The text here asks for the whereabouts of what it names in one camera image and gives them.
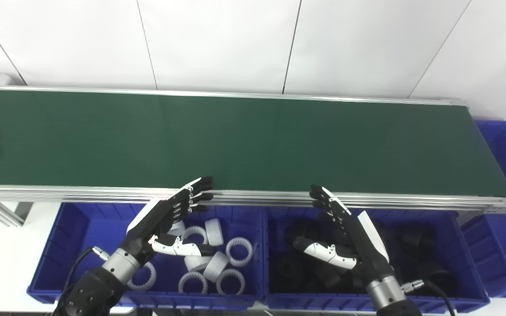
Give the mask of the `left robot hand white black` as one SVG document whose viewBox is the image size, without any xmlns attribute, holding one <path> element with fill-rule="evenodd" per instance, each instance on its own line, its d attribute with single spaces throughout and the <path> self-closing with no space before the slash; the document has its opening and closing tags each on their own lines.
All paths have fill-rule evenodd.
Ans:
<svg viewBox="0 0 506 316">
<path fill-rule="evenodd" d="M 126 236 L 118 248 L 133 257 L 140 266 L 149 262 L 157 252 L 179 256 L 213 256 L 213 246 L 193 244 L 169 233 L 172 226 L 188 215 L 208 212 L 199 204 L 213 199 L 213 177 L 200 177 L 179 188 L 167 199 L 153 198 L 129 224 Z"/>
</svg>

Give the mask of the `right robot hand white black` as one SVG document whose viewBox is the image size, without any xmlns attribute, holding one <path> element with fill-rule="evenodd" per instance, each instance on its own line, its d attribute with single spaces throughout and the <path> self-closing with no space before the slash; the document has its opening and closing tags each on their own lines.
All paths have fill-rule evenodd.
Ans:
<svg viewBox="0 0 506 316">
<path fill-rule="evenodd" d="M 322 216 L 350 241 L 345 248 L 298 236 L 293 247 L 308 256 L 333 266 L 356 271 L 367 292 L 395 276 L 389 257 L 367 212 L 353 215 L 345 204 L 327 188 L 311 185 L 312 205 L 323 210 Z"/>
</svg>

